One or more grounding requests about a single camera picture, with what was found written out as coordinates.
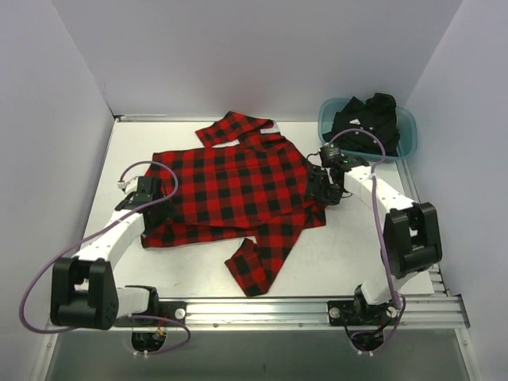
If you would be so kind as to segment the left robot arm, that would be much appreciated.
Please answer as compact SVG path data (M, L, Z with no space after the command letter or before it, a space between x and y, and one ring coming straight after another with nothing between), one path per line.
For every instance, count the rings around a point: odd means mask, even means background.
M114 268L138 238L146 238L175 215L162 180L141 176L115 208L96 240L52 266L50 320L73 329L110 329L132 315L142 326L160 319L155 287L118 287Z

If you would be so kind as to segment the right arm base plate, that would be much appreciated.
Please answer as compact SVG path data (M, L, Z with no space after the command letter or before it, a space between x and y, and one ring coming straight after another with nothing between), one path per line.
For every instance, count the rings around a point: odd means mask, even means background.
M353 300L331 300L327 302L328 319L331 326L381 326L393 325L396 318L387 312L389 304L360 306Z

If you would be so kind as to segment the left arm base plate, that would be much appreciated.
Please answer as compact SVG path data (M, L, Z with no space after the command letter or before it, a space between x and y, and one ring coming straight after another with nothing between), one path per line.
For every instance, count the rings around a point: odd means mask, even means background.
M155 319L154 316L177 321L184 324L187 315L187 303L184 301L160 302L157 310L143 312L149 318L135 319L133 317L120 317L114 323L115 327L165 327L174 326L165 321Z

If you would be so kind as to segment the red black plaid shirt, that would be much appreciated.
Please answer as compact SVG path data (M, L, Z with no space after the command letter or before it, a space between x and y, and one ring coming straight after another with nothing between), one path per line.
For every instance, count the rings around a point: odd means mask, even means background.
M266 294L305 229L326 224L308 193L310 165L275 122L229 111L196 132L202 147L155 152L147 176L179 187L175 216L142 238L144 248L242 238L225 262L248 297Z

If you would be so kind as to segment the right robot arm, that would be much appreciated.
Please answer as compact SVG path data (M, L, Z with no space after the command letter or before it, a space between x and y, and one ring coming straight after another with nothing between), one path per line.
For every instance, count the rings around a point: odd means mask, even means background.
M375 173L366 160L347 156L336 144L323 145L320 165L312 165L307 192L327 206L347 194L374 214L381 268L354 291L352 306L340 313L345 322L369 325L395 319L403 307L401 289L442 259L437 210L429 202L406 197Z

